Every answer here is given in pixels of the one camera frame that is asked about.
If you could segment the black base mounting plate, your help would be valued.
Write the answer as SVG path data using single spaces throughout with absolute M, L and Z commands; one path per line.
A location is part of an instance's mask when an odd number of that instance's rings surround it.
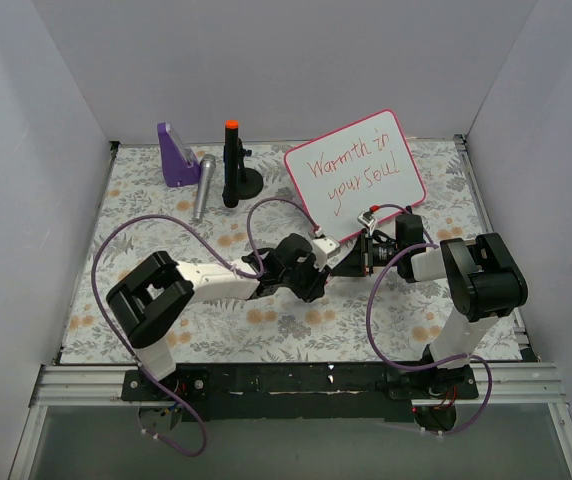
M 372 418 L 411 422 L 414 400 L 449 403 L 480 396 L 463 367 L 401 372 L 380 362 L 179 364 L 152 382 L 125 373 L 121 400 L 189 403 L 205 421 Z

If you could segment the black round stand base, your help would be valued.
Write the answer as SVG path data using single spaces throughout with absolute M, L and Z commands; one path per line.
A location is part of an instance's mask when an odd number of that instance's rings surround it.
M 251 150 L 246 149 L 241 142 L 238 142 L 236 192 L 240 200 L 257 197 L 264 187 L 262 175 L 257 170 L 245 166 L 245 158 L 251 154 Z

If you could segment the floral table mat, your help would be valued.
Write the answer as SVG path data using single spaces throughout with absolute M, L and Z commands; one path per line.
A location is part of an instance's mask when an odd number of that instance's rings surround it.
M 150 253 L 209 263 L 235 260 L 253 247 L 273 247 L 291 233 L 307 235 L 306 218 L 284 165 L 287 146 L 256 144 L 249 164 L 264 178 L 262 195 L 235 210 L 221 201 L 222 176 L 211 183 L 202 222 L 192 219 L 196 191 L 170 189 L 154 146 L 117 150 L 89 258 L 72 302 L 59 360 L 122 364 L 130 355 L 101 317 L 97 300 Z M 323 298 L 306 304 L 290 291 L 255 301 L 189 307 L 167 342 L 176 361 L 368 361 L 385 355 L 418 359 L 441 332 L 452 303 L 445 281 L 409 284 L 395 273 L 331 280 Z

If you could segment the purple wedge stand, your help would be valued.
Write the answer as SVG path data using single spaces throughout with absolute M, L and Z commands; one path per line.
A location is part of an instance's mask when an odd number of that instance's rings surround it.
M 157 124 L 157 134 L 166 186 L 196 185 L 200 180 L 201 166 L 193 150 L 180 140 L 168 122 Z

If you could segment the pink framed whiteboard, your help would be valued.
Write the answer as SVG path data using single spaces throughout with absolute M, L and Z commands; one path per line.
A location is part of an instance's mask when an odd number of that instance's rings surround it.
M 375 205 L 414 207 L 426 188 L 394 111 L 382 110 L 284 155 L 303 206 L 340 241 L 357 235 L 358 215 Z

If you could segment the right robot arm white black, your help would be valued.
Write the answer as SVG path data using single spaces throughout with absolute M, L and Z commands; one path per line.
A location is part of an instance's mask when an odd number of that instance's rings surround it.
M 444 279 L 453 304 L 419 361 L 387 361 L 387 393 L 393 399 L 476 397 L 470 366 L 474 351 L 497 321 L 528 297 L 526 280 L 501 236 L 488 233 L 433 245 L 418 215 L 398 215 L 393 237 L 377 230 L 373 212 L 363 213 L 359 220 L 364 227 L 350 253 L 333 268 L 333 276 L 366 277 L 379 269 L 394 270 L 407 283 Z

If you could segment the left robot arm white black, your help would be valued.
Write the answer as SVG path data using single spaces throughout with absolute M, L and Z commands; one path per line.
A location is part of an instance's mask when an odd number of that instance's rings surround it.
M 171 398 L 179 386 L 176 362 L 166 336 L 190 305 L 218 300 L 255 300 L 290 290 L 310 303 L 324 296 L 331 273 L 330 257 L 339 243 L 327 236 L 308 240 L 291 234 L 260 256 L 249 254 L 232 263 L 178 263 L 165 251 L 147 257 L 106 297 L 112 313 L 147 371 L 144 387 L 159 400 Z

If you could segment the silver microphone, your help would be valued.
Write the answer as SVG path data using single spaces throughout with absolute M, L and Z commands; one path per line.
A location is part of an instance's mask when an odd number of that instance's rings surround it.
M 200 162 L 200 178 L 195 197 L 193 220 L 200 223 L 204 217 L 210 184 L 216 171 L 217 159 L 212 154 L 206 154 Z

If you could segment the aluminium frame rail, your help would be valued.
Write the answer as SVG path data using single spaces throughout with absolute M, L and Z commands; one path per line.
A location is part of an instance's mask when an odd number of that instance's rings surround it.
M 38 375 L 31 406 L 124 404 L 122 386 L 132 366 L 47 366 Z

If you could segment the black flashlight orange tip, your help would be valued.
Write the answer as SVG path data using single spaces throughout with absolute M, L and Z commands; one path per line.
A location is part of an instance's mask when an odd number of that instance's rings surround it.
M 238 194 L 238 141 L 239 123 L 237 120 L 227 120 L 225 123 L 224 166 L 225 184 L 222 193 L 224 205 L 235 208 L 239 203 Z

